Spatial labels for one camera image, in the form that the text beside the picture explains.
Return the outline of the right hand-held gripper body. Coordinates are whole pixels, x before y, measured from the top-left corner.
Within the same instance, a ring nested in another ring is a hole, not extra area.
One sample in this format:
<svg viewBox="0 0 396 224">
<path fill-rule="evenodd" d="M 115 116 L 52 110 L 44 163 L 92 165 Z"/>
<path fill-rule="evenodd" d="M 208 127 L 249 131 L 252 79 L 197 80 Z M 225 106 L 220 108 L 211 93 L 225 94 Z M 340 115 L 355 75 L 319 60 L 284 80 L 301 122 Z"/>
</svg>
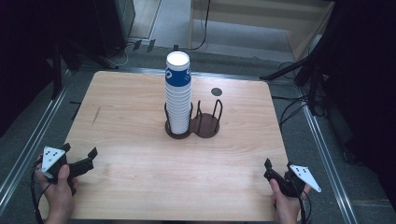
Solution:
<svg viewBox="0 0 396 224">
<path fill-rule="evenodd" d="M 292 164 L 290 169 L 292 170 L 292 174 L 284 175 L 283 183 L 278 184 L 285 196 L 298 198 L 302 195 L 306 185 L 316 192 L 321 192 L 321 187 L 308 167 Z"/>
</svg>

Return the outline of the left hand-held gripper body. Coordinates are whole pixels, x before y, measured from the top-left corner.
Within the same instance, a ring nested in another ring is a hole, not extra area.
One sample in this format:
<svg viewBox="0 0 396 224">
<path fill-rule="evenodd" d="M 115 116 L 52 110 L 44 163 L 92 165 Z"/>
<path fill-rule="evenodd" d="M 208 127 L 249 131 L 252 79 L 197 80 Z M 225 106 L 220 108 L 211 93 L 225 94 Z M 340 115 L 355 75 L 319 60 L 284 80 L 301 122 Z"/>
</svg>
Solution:
<svg viewBox="0 0 396 224">
<path fill-rule="evenodd" d="M 58 174 L 63 165 L 67 164 L 65 151 L 55 147 L 45 147 L 41 162 L 40 173 L 43 174 L 50 183 L 58 182 Z"/>
</svg>

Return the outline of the dark brown double cup holder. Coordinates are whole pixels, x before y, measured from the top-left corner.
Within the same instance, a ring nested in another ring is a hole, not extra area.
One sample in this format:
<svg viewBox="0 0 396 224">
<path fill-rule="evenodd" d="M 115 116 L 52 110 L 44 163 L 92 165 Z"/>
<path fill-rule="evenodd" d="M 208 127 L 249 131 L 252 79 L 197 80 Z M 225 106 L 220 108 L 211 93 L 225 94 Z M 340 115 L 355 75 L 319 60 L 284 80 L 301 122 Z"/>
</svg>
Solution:
<svg viewBox="0 0 396 224">
<path fill-rule="evenodd" d="M 215 102 L 215 106 L 211 114 L 202 112 L 201 101 L 198 101 L 196 113 L 192 114 L 193 105 L 191 105 L 191 109 L 187 116 L 188 129 L 184 133 L 174 133 L 167 105 L 164 105 L 163 108 L 166 116 L 166 122 L 164 124 L 165 131 L 174 139 L 184 139 L 189 137 L 192 133 L 195 133 L 202 138 L 211 138 L 219 132 L 219 122 L 223 111 L 223 103 L 220 99 Z"/>
</svg>

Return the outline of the stack of white paper cups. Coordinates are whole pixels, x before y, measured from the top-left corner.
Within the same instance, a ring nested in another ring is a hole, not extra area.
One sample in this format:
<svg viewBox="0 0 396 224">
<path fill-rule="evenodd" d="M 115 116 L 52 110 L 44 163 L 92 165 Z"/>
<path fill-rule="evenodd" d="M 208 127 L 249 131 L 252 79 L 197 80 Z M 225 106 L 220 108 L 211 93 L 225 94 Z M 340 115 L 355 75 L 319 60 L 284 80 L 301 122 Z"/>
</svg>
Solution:
<svg viewBox="0 0 396 224">
<path fill-rule="evenodd" d="M 183 87 L 165 85 L 166 112 L 173 134 L 183 134 L 189 129 L 191 112 L 191 84 Z"/>
</svg>

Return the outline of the person's right hand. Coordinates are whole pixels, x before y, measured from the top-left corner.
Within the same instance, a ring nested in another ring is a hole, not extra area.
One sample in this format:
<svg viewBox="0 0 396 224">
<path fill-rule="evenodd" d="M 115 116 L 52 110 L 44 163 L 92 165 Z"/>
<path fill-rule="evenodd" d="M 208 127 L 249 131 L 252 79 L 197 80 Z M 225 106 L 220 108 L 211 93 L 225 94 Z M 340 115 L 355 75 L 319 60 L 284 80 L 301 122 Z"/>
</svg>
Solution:
<svg viewBox="0 0 396 224">
<path fill-rule="evenodd" d="M 269 184 L 273 191 L 272 204 L 276 208 L 276 223 L 297 224 L 297 217 L 301 210 L 300 201 L 297 198 L 285 196 L 274 179 L 271 179 Z"/>
</svg>

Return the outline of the person's left hand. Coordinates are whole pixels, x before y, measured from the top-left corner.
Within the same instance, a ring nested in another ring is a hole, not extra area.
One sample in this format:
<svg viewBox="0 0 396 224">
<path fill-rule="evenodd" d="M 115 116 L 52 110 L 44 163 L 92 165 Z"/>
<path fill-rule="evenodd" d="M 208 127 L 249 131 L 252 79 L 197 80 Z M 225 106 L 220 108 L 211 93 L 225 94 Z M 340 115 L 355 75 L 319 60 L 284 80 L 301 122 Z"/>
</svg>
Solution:
<svg viewBox="0 0 396 224">
<path fill-rule="evenodd" d="M 62 166 L 58 174 L 58 182 L 56 185 L 52 185 L 48 179 L 40 173 L 40 163 L 36 167 L 37 170 L 35 171 L 35 175 L 38 178 L 40 187 L 45 190 L 44 196 L 49 205 L 47 217 L 57 216 L 70 218 L 75 208 L 75 200 L 68 184 L 68 177 L 70 175 L 69 166 L 67 164 Z"/>
</svg>

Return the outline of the black stand with angled legs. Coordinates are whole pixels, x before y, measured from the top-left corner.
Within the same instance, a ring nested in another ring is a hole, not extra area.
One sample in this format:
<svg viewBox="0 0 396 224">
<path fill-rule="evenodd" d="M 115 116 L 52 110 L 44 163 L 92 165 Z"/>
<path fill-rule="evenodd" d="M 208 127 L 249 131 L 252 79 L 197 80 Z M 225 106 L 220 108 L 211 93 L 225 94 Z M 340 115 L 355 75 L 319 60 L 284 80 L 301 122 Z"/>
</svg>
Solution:
<svg viewBox="0 0 396 224">
<path fill-rule="evenodd" d="M 300 61 L 279 69 L 271 75 L 260 77 L 260 80 L 275 80 L 297 70 L 298 73 L 293 79 L 294 84 L 296 86 L 302 87 L 306 83 L 309 83 L 307 106 L 312 115 L 318 116 L 316 107 L 318 106 L 317 90 L 320 78 L 320 68 L 317 64 L 316 58 L 317 56 L 314 52 L 312 52 L 306 57 L 302 58 Z"/>
<path fill-rule="evenodd" d="M 55 99 L 61 92 L 63 87 L 63 73 L 62 73 L 62 62 L 65 62 L 66 66 L 72 70 L 78 70 L 81 67 L 81 62 L 78 58 L 78 54 L 81 53 L 94 62 L 102 65 L 107 69 L 118 69 L 117 65 L 111 65 L 104 59 L 82 47 L 76 42 L 62 38 L 59 39 L 53 46 L 52 51 L 52 76 L 53 76 L 53 92 L 52 99 Z"/>
</svg>

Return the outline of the black cabinet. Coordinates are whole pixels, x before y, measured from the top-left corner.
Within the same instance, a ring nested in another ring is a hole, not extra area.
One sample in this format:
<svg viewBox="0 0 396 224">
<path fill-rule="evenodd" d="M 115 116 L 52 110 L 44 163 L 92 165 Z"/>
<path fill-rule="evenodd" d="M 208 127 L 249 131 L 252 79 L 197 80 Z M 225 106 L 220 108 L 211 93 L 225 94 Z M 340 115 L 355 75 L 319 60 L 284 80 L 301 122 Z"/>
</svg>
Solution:
<svg viewBox="0 0 396 224">
<path fill-rule="evenodd" d="M 110 57 L 127 45 L 134 25 L 134 0 L 93 0 L 99 25 L 100 54 Z"/>
</svg>

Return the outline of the metal floor rail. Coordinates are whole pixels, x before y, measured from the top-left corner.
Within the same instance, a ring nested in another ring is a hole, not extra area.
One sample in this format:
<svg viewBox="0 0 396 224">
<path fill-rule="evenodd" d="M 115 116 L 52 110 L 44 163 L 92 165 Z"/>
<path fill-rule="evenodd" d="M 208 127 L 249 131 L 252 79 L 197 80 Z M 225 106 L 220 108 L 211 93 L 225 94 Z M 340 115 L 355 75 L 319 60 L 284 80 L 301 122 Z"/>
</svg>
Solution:
<svg viewBox="0 0 396 224">
<path fill-rule="evenodd" d="M 325 168 L 327 177 L 332 187 L 332 192 L 344 222 L 346 224 L 359 224 L 344 184 L 342 183 L 340 175 L 337 172 L 326 141 L 323 137 L 321 129 L 319 128 L 318 121 L 316 117 L 311 114 L 307 105 L 304 106 L 304 115 L 313 135 L 314 141 L 317 145 L 318 154 Z"/>
<path fill-rule="evenodd" d="M 49 85 L 0 138 L 0 217 L 35 156 L 73 77 L 74 74 L 67 69 L 61 75 L 64 83 L 58 95 L 52 98 L 52 85 Z"/>
</svg>

